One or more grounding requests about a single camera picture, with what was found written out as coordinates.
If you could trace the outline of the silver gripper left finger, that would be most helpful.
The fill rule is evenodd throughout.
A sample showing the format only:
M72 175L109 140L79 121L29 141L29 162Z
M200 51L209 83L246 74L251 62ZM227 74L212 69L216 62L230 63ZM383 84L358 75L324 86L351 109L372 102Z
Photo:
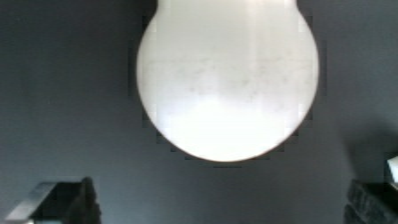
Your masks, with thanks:
M42 182L0 224L102 224L95 182Z

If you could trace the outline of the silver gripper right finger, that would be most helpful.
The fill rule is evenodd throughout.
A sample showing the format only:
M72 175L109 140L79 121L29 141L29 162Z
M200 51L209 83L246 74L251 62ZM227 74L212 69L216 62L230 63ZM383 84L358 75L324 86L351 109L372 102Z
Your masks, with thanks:
M398 224L398 189L390 183L353 181L344 224Z

